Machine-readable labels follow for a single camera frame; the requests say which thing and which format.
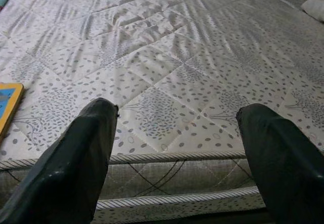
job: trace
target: mattress cover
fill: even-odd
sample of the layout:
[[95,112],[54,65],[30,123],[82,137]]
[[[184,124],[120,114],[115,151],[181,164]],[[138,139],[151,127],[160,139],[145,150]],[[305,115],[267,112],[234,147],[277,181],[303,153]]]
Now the mattress cover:
[[[324,27],[301,11],[304,1],[9,0],[0,81],[26,92],[0,145],[1,195],[104,97],[120,119],[95,223],[112,209],[119,217],[109,223],[128,222],[129,203],[150,213],[138,221],[202,213],[197,201],[213,206],[205,213],[264,206],[240,107],[267,105],[323,149]],[[194,198],[207,193],[218,194]]]

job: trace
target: white mattress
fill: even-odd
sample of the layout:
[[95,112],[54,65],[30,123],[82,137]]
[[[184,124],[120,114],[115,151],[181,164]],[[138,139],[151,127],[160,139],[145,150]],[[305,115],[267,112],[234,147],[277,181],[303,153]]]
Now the white mattress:
[[[243,188],[232,197],[251,199],[236,208],[213,202],[222,208],[209,212],[262,207],[235,120],[240,107],[267,105],[323,149],[324,26],[301,11],[304,1],[9,0],[0,12],[0,81],[23,83],[26,93],[0,167],[31,166],[104,97],[120,119],[101,201]],[[0,181],[17,184],[7,172]],[[202,211],[155,212],[138,220]]]

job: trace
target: quilted mattress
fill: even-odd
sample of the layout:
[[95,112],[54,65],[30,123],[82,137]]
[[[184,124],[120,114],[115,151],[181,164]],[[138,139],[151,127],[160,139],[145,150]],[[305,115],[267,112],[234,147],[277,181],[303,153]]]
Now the quilted mattress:
[[120,119],[93,223],[263,207],[240,107],[267,105],[323,149],[324,25],[304,1],[9,0],[0,81],[26,92],[0,146],[0,205],[104,97]]

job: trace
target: white pillow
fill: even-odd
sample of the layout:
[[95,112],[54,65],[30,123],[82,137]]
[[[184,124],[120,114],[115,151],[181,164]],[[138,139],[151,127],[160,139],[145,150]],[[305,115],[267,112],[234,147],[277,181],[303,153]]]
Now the white pillow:
[[324,22],[324,0],[307,0],[302,9],[313,18]]

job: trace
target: yellow book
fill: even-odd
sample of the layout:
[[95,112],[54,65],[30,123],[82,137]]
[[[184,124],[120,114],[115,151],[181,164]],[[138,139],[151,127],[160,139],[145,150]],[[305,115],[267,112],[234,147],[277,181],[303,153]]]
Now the yellow book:
[[19,105],[24,86],[20,83],[0,83],[0,143]]

